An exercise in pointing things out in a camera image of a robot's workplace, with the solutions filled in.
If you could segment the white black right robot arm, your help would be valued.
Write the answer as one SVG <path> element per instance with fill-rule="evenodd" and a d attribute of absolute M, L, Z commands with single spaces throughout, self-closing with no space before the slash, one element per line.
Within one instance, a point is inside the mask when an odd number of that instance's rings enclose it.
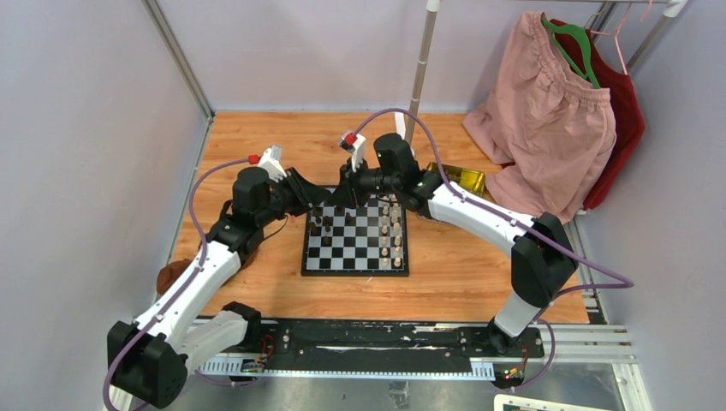
<path fill-rule="evenodd" d="M 366 139 L 348 132 L 338 145 L 350 158 L 339 170 L 339 182 L 329 197 L 333 206 L 362 207 L 370 197 L 391 194 L 402 208 L 451 224 L 489 242 L 510 258 L 512 291 L 487 326 L 492 352 L 510 357 L 523 345 L 522 333 L 579 267 L 560 220 L 494 205 L 434 170 L 419 167 L 410 145 L 397 133 L 373 142 L 378 167 L 365 160 Z"/>

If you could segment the black white chess board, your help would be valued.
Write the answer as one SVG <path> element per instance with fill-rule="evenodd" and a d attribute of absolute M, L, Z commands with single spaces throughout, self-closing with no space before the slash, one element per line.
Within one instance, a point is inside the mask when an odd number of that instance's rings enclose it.
<path fill-rule="evenodd" d="M 344 209 L 342 216 L 335 215 L 335 206 L 323 203 L 306 215 L 306 228 L 302 246 L 301 274 L 307 277 L 407 277 L 408 227 L 406 210 L 399 202 L 385 205 L 379 195 L 369 198 L 361 208 Z M 353 216 L 353 222 L 345 224 L 345 214 Z M 315 216 L 332 217 L 332 245 L 322 243 L 324 225 L 318 225 L 320 235 L 310 236 L 310 224 Z M 393 266 L 394 247 L 402 247 L 402 266 Z M 390 267 L 382 267 L 381 249 L 390 252 Z"/>

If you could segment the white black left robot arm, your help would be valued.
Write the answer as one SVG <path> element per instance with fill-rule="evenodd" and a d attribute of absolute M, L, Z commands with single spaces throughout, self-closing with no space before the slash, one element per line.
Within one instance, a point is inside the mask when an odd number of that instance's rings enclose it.
<path fill-rule="evenodd" d="M 190 375 L 211 357 L 234 346 L 243 354 L 262 343 L 258 311 L 231 302 L 211 321 L 192 323 L 217 290 L 249 260 L 265 239 L 264 229 L 286 216 L 308 213 L 330 196 L 295 169 L 278 178 L 262 167 L 241 170 L 232 197 L 190 265 L 150 308 L 130 324 L 116 322 L 107 335 L 108 372 L 104 405 L 114 408 L 116 387 L 156 408 L 169 406 Z"/>

